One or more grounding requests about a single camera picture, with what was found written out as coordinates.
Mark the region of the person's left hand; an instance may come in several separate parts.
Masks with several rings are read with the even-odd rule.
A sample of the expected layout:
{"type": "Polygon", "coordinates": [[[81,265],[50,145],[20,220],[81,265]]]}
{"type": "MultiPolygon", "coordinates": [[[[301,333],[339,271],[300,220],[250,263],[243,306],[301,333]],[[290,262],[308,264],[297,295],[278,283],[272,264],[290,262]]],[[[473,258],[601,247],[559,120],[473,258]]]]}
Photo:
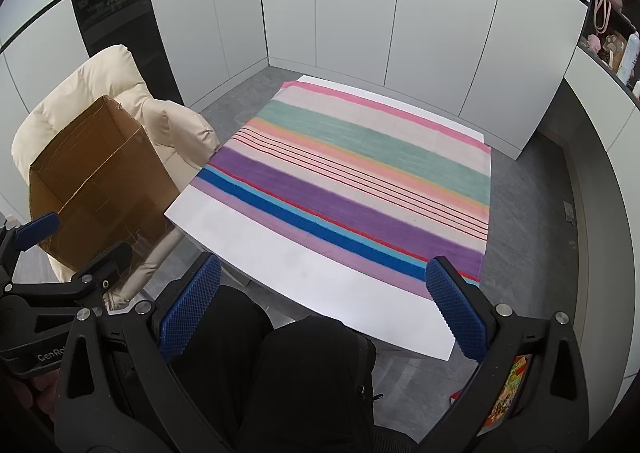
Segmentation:
{"type": "Polygon", "coordinates": [[[58,375],[60,371],[55,369],[32,377],[30,381],[11,381],[11,387],[24,409],[38,407],[42,413],[53,417],[58,375]]]}

